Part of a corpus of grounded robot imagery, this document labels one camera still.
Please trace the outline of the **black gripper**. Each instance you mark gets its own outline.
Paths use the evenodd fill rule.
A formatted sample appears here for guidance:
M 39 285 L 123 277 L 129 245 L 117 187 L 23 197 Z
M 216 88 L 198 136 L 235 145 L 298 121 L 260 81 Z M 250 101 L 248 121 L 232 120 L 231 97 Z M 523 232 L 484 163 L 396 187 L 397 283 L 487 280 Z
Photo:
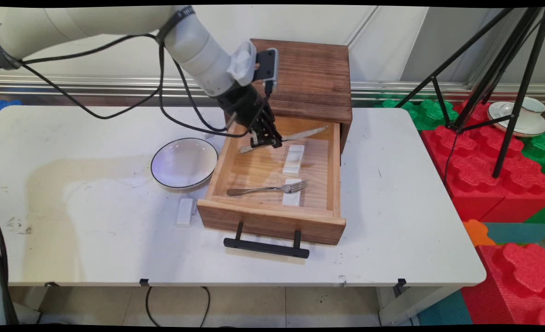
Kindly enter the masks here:
M 226 115 L 235 115 L 235 122 L 251 131 L 250 147 L 282 146 L 268 97 L 262 97 L 254 86 L 230 89 L 217 97 L 217 103 Z

